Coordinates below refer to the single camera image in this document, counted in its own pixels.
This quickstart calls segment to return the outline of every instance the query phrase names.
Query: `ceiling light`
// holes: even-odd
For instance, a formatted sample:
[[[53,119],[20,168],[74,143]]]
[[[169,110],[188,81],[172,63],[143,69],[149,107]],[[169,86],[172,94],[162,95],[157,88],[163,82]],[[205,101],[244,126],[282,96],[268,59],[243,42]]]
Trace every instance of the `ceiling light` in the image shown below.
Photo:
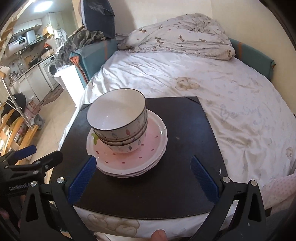
[[[51,5],[52,5],[52,1],[41,2],[35,7],[34,12],[46,11],[50,8]]]

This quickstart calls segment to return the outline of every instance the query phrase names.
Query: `camouflage clothing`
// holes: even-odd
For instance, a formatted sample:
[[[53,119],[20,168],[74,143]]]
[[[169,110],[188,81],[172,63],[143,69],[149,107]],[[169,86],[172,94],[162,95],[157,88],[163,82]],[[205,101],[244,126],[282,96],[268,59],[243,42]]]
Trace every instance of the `camouflage clothing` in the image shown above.
[[[73,63],[69,59],[71,52],[76,51],[86,45],[100,42],[105,40],[103,32],[101,31],[88,31],[84,26],[75,31],[75,33],[69,36],[67,42],[59,50],[59,56],[56,60],[56,66],[61,67],[65,64],[72,65]]]

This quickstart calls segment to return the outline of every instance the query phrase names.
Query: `green leaf design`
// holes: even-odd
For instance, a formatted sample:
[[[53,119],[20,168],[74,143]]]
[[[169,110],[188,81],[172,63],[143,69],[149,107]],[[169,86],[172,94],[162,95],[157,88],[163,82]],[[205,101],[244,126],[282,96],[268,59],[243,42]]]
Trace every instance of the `green leaf design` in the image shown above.
[[[94,137],[94,144],[96,145],[98,143],[97,140],[99,139],[99,137],[96,133],[93,133],[92,136]]]

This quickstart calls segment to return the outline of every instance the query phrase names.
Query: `silver screw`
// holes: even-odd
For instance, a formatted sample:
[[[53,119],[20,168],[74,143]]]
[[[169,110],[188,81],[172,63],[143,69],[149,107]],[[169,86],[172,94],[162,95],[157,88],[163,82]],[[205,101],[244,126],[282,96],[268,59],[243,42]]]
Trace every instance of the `silver screw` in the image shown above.
[[[252,184],[253,186],[257,186],[257,182],[256,182],[255,180],[252,180],[252,181],[251,181],[251,184]]]
[[[57,183],[63,183],[65,181],[65,179],[63,177],[59,177],[57,179]]]
[[[230,178],[229,177],[223,177],[222,180],[225,183],[229,183],[230,182]]]
[[[35,187],[37,185],[37,182],[36,181],[32,181],[30,185],[31,185],[31,187]]]

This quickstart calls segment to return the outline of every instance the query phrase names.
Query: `floor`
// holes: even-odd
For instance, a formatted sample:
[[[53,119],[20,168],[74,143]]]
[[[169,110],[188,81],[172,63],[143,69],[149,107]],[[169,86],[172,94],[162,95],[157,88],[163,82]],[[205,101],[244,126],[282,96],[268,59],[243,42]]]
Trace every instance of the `floor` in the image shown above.
[[[59,142],[64,129],[75,112],[75,104],[67,90],[64,90],[55,101],[42,106],[39,114],[45,119],[42,130],[38,130],[32,140],[37,152],[32,156],[31,163],[39,158],[58,150]],[[46,181],[49,181],[50,173],[47,173]]]

